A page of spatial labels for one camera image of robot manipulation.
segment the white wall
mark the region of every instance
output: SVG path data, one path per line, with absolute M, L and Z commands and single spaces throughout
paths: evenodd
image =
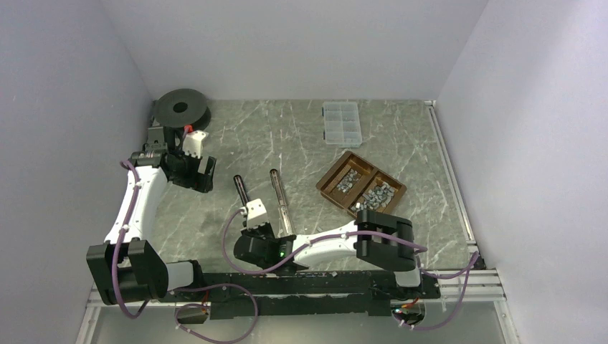
M 152 95 L 436 99 L 488 0 L 103 0 Z
M 0 10 L 0 342 L 73 343 L 150 95 L 98 0 Z
M 608 342 L 608 4 L 489 2 L 438 99 L 523 343 Z

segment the wooden tray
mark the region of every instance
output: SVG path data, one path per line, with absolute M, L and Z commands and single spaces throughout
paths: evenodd
M 361 174 L 361 177 L 348 192 L 344 193 L 336 187 L 351 169 Z M 356 213 L 350 209 L 351 206 L 357 204 L 357 202 L 363 203 L 363 194 L 375 186 L 382 186 L 383 182 L 392 186 L 395 192 L 392 200 L 386 207 L 380 206 L 376 211 L 390 214 L 405 194 L 407 187 L 362 157 L 353 152 L 346 151 L 319 180 L 316 187 L 321 191 L 323 197 L 346 210 L 353 218 L 356 218 Z

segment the clear plastic organizer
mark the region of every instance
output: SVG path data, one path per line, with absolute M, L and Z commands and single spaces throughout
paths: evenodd
M 357 148 L 363 142 L 356 102 L 324 102 L 325 142 L 341 148 Z

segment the black tape roll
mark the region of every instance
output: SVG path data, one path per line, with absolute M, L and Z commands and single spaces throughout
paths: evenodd
M 211 120 L 207 99 L 196 90 L 174 90 L 156 101 L 153 116 L 163 127 L 183 128 L 192 125 L 194 130 L 205 129 Z

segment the gray marble table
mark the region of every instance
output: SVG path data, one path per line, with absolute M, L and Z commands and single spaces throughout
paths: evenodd
M 407 186 L 393 214 L 410 219 L 415 242 L 429 247 L 422 262 L 435 269 L 464 267 L 468 261 L 465 236 L 424 103 L 357 103 L 364 142 L 352 151 Z M 167 188 L 151 238 L 161 257 L 166 262 L 198 259 L 205 272 L 234 271 L 222 257 L 220 232 L 241 206 L 232 181 L 235 174 L 243 177 L 251 199 L 262 199 L 275 231 L 280 220 L 271 168 L 281 172 L 296 234 L 334 229 L 351 221 L 315 188 L 346 151 L 323 141 L 322 104 L 323 100 L 212 101 L 212 121 L 206 129 L 210 136 L 204 149 L 217 158 L 214 190 L 197 193 L 174 185 Z M 231 225 L 227 237 L 232 259 L 241 222 Z M 311 269 L 376 268 L 349 257 Z

